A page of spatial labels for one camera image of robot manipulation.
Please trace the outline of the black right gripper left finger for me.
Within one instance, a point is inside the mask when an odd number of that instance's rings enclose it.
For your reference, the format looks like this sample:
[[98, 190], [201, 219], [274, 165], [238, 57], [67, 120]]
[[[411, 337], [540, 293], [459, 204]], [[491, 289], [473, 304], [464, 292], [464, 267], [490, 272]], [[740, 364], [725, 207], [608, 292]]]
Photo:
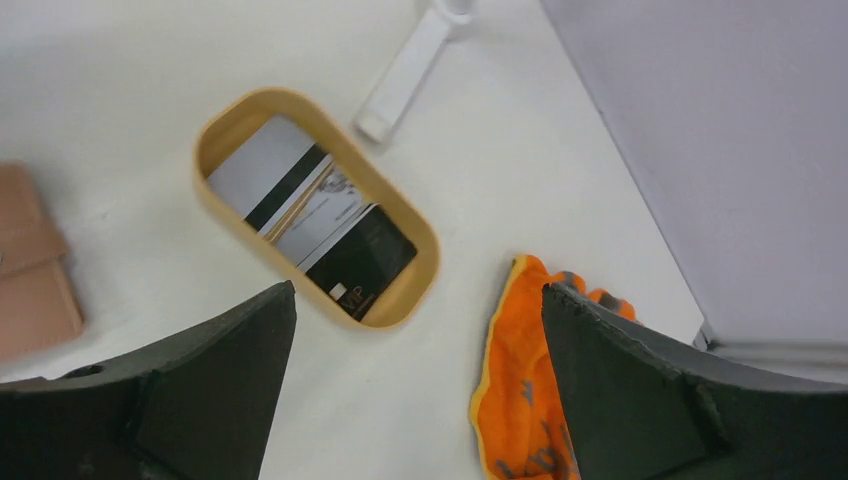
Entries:
[[293, 344], [291, 282], [132, 352], [1, 387], [5, 479], [255, 479]]

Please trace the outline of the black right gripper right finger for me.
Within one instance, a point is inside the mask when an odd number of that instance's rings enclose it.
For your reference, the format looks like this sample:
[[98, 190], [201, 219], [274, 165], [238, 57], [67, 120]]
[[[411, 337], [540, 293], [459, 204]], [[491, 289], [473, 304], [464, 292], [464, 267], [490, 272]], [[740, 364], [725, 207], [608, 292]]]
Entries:
[[585, 479], [843, 479], [847, 388], [761, 370], [542, 291], [559, 396]]

